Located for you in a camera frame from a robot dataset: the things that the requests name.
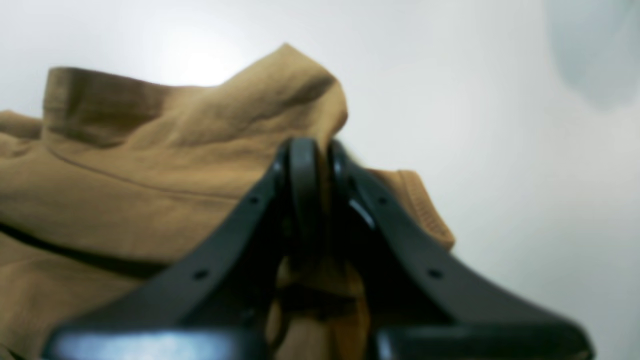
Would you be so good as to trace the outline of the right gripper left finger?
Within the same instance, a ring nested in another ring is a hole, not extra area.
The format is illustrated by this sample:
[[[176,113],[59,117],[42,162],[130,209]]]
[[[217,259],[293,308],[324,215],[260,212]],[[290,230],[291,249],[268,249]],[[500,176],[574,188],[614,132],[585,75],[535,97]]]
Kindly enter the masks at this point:
[[[44,360],[269,360],[281,260],[322,246],[318,148],[286,141],[265,175],[197,248],[129,294],[59,326]]]

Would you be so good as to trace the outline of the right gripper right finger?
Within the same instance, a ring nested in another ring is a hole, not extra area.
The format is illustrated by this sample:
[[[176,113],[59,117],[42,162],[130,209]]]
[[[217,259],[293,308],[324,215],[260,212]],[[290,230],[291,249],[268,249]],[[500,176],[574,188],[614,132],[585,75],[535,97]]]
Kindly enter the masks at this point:
[[[500,288],[423,230],[338,141],[329,148],[336,250],[361,276],[368,360],[592,360],[586,332]]]

